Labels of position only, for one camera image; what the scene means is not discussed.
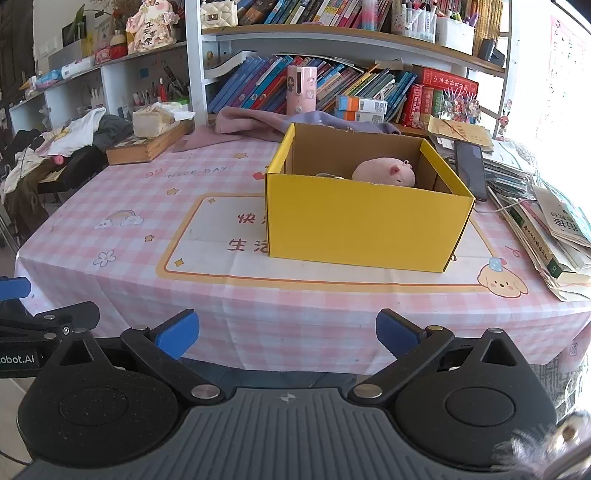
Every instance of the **pink towel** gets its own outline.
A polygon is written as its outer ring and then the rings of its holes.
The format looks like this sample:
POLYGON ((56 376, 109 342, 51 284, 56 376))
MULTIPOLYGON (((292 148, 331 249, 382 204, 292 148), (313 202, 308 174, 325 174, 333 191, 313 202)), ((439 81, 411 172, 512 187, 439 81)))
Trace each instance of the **pink towel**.
POLYGON ((218 113, 214 125, 197 127, 191 135, 179 140, 174 145, 173 151, 193 150, 208 145, 240 140, 243 137, 280 142, 292 123, 327 125, 358 132, 400 134, 392 124, 375 125, 371 122, 349 122, 326 112, 308 112, 287 116, 275 112, 225 106, 218 113))

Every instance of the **figurine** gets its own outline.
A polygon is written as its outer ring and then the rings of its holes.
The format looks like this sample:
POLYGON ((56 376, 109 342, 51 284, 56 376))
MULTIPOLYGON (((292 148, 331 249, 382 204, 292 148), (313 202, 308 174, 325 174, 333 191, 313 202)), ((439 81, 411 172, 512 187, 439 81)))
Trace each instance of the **figurine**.
POLYGON ((153 50, 176 42, 171 24, 178 15, 168 0, 143 0, 139 11, 127 20, 126 30, 134 34, 130 53, 153 50))
POLYGON ((364 161, 353 172, 352 180, 414 187, 413 167, 408 160, 381 157, 364 161))

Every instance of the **cartoon dog print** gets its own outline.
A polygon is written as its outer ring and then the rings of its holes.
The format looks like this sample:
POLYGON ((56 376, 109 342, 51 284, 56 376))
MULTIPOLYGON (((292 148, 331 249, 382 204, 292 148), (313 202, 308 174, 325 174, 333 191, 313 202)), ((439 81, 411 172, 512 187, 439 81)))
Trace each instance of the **cartoon dog print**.
POLYGON ((478 283, 499 297, 517 299, 527 295, 525 283, 511 270, 505 268, 507 262, 503 258, 493 257, 488 265, 482 267, 478 275, 478 283))

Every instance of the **wooden box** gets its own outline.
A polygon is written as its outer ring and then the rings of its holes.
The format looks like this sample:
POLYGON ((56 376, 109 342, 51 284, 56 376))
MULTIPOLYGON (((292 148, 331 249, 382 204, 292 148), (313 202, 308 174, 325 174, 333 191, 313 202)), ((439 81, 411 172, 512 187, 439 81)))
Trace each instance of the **wooden box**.
POLYGON ((193 121, 183 120, 159 137, 139 138, 131 135, 107 150, 109 165, 150 162, 183 135, 191 133, 192 130, 193 121))

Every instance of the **red book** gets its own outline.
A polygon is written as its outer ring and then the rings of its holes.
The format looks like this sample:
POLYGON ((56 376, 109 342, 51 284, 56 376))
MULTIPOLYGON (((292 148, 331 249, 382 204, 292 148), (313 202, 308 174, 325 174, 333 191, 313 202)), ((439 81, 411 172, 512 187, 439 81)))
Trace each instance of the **red book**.
POLYGON ((345 28, 350 27, 353 24, 353 22, 355 21, 355 19, 361 15, 360 11, 361 11, 362 4, 363 4, 362 0, 357 1, 355 8, 353 9, 351 14, 349 15, 349 18, 347 19, 347 21, 343 25, 345 28))
POLYGON ((433 87, 423 87, 423 98, 421 99, 421 122, 423 128, 429 126, 431 117, 431 110, 433 110, 433 95, 435 89, 433 87))
POLYGON ((429 69, 427 67, 415 66, 414 73, 418 73, 417 83, 422 83, 425 87, 448 90, 452 93, 463 95, 474 95, 478 93, 478 83, 453 73, 443 72, 441 70, 429 69))
POLYGON ((408 100, 404 105, 404 112, 402 113, 402 124, 405 127, 418 128, 418 123, 421 121, 421 99, 423 97, 423 86, 414 84, 408 91, 408 100))
POLYGON ((275 79, 267 86, 264 92, 259 95, 259 98, 251 105, 251 110, 258 110, 258 108, 262 105, 262 103, 277 91, 277 89, 285 83, 287 80, 287 67, 289 66, 298 66, 302 63, 304 59, 302 57, 296 57, 294 60, 285 66, 283 70, 275 77, 275 79))

